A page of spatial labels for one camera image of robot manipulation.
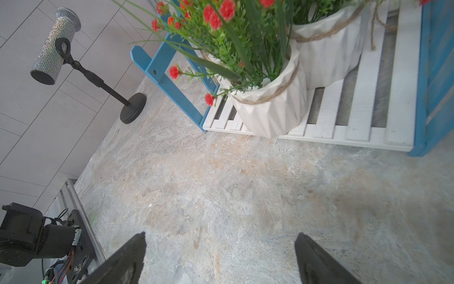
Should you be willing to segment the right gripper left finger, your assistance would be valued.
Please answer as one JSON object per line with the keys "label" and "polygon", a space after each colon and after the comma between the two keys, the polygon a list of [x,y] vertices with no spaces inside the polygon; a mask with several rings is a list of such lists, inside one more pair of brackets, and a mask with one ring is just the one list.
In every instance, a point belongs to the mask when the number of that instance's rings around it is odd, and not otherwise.
{"label": "right gripper left finger", "polygon": [[134,235],[82,284],[138,284],[146,249],[145,232]]}

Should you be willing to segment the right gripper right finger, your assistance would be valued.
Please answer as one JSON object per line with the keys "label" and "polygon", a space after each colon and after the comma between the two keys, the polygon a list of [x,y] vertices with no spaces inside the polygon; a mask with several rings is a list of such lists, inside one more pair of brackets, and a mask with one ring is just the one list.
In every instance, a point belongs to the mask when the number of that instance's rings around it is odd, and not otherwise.
{"label": "right gripper right finger", "polygon": [[299,233],[294,248],[303,284],[361,284],[308,235]]}

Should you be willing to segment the blue white wooden rack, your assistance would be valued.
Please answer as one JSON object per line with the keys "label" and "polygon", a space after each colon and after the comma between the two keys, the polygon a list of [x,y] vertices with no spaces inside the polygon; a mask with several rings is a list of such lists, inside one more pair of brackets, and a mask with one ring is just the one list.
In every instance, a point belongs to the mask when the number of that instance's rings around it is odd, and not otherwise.
{"label": "blue white wooden rack", "polygon": [[369,31],[377,48],[363,49],[356,82],[339,80],[321,100],[308,91],[316,122],[304,116],[287,134],[305,142],[405,151],[422,157],[454,130],[454,4],[402,2],[396,41]]}

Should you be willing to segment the red flower pot front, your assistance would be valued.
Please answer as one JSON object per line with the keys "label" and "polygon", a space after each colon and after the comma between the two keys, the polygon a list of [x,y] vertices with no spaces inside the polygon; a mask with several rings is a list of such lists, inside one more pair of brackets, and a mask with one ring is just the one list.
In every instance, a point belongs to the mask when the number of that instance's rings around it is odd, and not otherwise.
{"label": "red flower pot front", "polygon": [[293,26],[307,88],[327,87],[358,65],[370,14],[370,2],[355,1],[313,23]]}

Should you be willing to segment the red flower pot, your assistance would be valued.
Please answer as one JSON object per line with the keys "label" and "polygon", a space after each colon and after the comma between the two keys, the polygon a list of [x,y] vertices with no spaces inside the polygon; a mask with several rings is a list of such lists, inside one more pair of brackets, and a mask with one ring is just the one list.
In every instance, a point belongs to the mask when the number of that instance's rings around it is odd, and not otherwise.
{"label": "red flower pot", "polygon": [[293,26],[307,88],[327,87],[358,65],[370,14],[370,2],[355,1],[313,23]]}
{"label": "red flower pot", "polygon": [[203,66],[191,78],[216,76],[247,129],[275,138],[307,113],[307,89],[297,43],[291,38],[295,1],[160,1],[143,29],[165,31],[165,42]]}

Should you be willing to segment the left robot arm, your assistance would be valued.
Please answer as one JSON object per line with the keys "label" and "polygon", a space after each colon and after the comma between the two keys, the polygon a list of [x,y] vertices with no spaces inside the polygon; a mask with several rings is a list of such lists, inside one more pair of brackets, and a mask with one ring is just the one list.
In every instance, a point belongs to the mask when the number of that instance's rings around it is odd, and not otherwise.
{"label": "left robot arm", "polygon": [[55,259],[73,247],[76,228],[46,224],[34,208],[11,203],[2,206],[6,215],[1,224],[1,263],[25,267],[33,259]]}

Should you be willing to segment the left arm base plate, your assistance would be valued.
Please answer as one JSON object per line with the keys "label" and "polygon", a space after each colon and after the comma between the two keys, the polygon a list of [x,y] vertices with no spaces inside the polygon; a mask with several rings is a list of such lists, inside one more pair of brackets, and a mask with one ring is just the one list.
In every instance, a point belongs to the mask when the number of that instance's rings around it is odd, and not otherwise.
{"label": "left arm base plate", "polygon": [[76,284],[84,276],[90,274],[89,266],[95,258],[95,251],[79,211],[76,209],[72,210],[67,220],[73,227],[81,231],[72,264],[66,274],[67,282]]}

